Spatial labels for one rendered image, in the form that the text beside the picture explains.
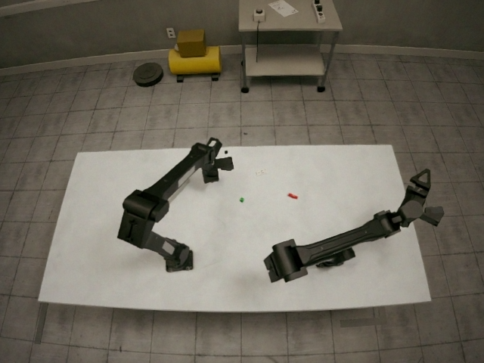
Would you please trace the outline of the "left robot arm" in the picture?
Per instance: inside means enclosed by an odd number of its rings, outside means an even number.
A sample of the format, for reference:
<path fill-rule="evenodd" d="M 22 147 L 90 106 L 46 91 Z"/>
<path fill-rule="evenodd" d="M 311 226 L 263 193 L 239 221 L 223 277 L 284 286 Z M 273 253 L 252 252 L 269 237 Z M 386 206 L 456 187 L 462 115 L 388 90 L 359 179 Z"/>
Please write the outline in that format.
<path fill-rule="evenodd" d="M 215 164 L 214 169 L 209 171 L 210 177 L 219 176 L 218 169 L 234 169 L 232 157 L 216 159 L 221 147 L 222 143 L 217 138 L 211 137 L 207 144 L 197 142 L 191 147 L 188 155 L 159 181 L 143 191 L 135 189 L 123 201 L 124 212 L 117 238 L 139 249 L 145 248 L 163 256 L 167 272 L 193 270 L 193 251 L 190 247 L 177 240 L 175 242 L 175 239 L 159 236 L 152 228 L 155 222 L 160 222 L 169 212 L 168 199 L 199 168 L 211 170 Z"/>

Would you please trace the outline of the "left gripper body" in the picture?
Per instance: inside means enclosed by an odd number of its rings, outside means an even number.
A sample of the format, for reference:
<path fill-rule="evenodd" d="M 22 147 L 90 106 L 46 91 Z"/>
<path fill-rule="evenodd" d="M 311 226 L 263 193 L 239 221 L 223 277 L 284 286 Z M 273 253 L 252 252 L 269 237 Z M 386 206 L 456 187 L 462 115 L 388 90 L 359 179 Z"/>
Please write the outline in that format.
<path fill-rule="evenodd" d="M 214 164 L 214 167 L 215 167 L 215 164 Z M 214 167 L 211 170 L 213 170 Z M 209 171 L 211 171 L 211 170 L 204 170 L 204 169 L 202 169 L 203 182 L 205 184 L 206 183 L 209 183 L 209 182 L 217 182 L 219 180 L 219 177 L 218 176 L 216 176 L 216 177 L 210 177 Z"/>

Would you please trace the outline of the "white three-compartment bin rack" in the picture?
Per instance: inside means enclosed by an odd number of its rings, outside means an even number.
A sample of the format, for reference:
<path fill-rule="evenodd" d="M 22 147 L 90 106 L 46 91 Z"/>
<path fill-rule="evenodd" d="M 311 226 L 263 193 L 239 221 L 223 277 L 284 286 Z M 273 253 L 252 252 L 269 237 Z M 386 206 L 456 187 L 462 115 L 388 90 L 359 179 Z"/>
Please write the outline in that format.
<path fill-rule="evenodd" d="M 170 198 L 169 198 L 169 204 L 182 192 L 182 190 L 188 185 L 190 180 L 188 179 Z"/>

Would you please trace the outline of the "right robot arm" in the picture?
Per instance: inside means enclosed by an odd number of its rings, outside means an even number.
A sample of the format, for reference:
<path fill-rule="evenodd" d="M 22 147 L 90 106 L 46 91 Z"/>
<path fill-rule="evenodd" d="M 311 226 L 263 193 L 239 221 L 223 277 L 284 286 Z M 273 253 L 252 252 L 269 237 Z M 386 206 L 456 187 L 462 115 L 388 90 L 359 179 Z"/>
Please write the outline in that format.
<path fill-rule="evenodd" d="M 408 201 L 403 207 L 400 206 L 396 212 L 380 211 L 374 214 L 374 219 L 363 226 L 313 244 L 296 245 L 294 239 L 275 244 L 271 247 L 273 252 L 263 260 L 266 269 L 270 271 L 268 276 L 271 283 L 279 281 L 278 279 L 283 276 L 285 283 L 301 278 L 308 274 L 306 267 L 317 262 L 319 264 L 316 267 L 320 268 L 336 266 L 342 261 L 355 258 L 351 246 L 379 240 L 381 237 L 387 238 L 400 232 L 400 226 L 407 228 L 417 218 L 437 227 L 444 216 L 443 207 L 426 207 L 423 212 L 425 200 L 415 194 L 413 200 Z M 320 263 L 321 261 L 326 262 Z"/>

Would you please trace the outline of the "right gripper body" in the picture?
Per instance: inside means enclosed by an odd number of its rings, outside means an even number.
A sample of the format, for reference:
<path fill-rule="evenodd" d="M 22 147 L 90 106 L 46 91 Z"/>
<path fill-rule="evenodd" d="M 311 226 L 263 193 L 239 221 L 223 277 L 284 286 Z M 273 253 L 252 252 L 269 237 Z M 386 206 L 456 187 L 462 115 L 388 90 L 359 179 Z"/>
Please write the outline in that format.
<path fill-rule="evenodd" d="M 402 201 L 401 205 L 400 206 L 404 206 L 408 201 L 410 200 L 413 200 L 414 198 L 414 195 L 418 195 L 420 197 L 423 197 L 423 198 L 427 198 L 427 195 L 429 193 L 429 190 L 430 190 L 430 187 L 427 186 L 427 185 L 424 185 L 424 184 L 421 184 L 420 182 L 416 181 L 415 183 L 415 186 L 419 187 L 419 188 L 422 188 L 423 190 L 420 190 L 420 191 L 416 191 L 414 189 L 414 187 L 412 186 L 408 186 L 406 188 L 406 192 L 405 192 L 405 198 L 404 200 Z"/>

